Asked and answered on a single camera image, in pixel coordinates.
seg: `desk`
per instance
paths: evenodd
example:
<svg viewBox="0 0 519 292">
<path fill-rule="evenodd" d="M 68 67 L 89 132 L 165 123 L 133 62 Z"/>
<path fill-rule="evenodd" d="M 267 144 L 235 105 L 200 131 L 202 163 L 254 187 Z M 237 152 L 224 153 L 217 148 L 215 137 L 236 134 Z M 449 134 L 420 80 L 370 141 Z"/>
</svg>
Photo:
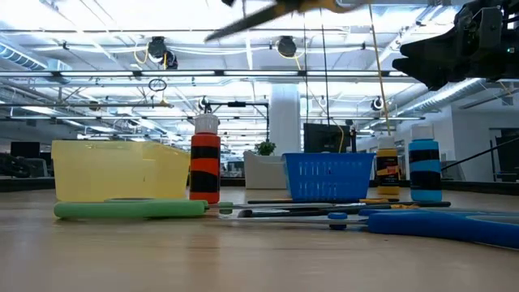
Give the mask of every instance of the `desk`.
<svg viewBox="0 0 519 292">
<path fill-rule="evenodd" d="M 284 196 L 222 189 L 222 199 L 235 203 Z M 454 207 L 519 210 L 517 196 L 449 191 L 444 198 Z M 53 190 L 0 194 L 0 291 L 519 289 L 519 252 L 497 247 L 210 219 L 56 222 L 53 203 Z"/>
</svg>

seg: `plastic bin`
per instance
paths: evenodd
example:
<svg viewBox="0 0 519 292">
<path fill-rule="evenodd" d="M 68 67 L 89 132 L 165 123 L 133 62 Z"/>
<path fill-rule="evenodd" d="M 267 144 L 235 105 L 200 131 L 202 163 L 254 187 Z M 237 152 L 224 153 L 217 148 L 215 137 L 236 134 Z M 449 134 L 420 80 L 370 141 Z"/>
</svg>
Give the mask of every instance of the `plastic bin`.
<svg viewBox="0 0 519 292">
<path fill-rule="evenodd" d="M 286 153 L 286 186 L 293 200 L 364 199 L 374 153 Z"/>
<path fill-rule="evenodd" d="M 60 201 L 186 198 L 190 155 L 163 144 L 59 140 L 52 158 Z"/>
</svg>

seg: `white couch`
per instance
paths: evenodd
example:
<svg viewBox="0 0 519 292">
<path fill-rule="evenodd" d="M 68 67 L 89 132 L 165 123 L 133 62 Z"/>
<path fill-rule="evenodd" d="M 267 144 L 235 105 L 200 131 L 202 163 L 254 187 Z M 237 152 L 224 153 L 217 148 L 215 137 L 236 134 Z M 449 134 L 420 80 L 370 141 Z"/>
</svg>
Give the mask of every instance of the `white couch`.
<svg viewBox="0 0 519 292">
<path fill-rule="evenodd" d="M 263 190 L 285 190 L 286 178 L 281 157 L 243 153 L 245 161 L 245 188 Z"/>
</svg>

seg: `white bottle cap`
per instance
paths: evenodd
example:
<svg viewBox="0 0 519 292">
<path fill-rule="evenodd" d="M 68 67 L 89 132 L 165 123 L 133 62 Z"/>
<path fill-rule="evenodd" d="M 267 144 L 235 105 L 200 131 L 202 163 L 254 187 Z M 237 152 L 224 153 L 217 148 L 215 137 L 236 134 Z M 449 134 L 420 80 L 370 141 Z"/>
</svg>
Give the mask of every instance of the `white bottle cap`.
<svg viewBox="0 0 519 292">
<path fill-rule="evenodd" d="M 379 137 L 379 149 L 394 149 L 395 138 L 392 136 L 381 136 Z"/>
<path fill-rule="evenodd" d="M 413 140 L 425 140 L 434 138 L 435 132 L 431 124 L 420 123 L 414 124 L 411 127 L 411 139 Z"/>
<path fill-rule="evenodd" d="M 218 124 L 220 121 L 214 114 L 199 114 L 195 117 L 195 134 L 213 133 L 218 134 Z"/>
</svg>

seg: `blue plastic basket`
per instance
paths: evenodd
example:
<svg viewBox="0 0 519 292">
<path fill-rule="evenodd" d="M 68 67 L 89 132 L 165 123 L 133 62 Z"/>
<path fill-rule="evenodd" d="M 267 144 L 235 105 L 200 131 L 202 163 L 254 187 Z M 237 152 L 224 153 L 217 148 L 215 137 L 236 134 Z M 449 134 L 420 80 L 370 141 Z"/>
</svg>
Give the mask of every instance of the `blue plastic basket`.
<svg viewBox="0 0 519 292">
<path fill-rule="evenodd" d="M 364 199 L 374 153 L 286 153 L 286 188 L 292 200 Z"/>
</svg>

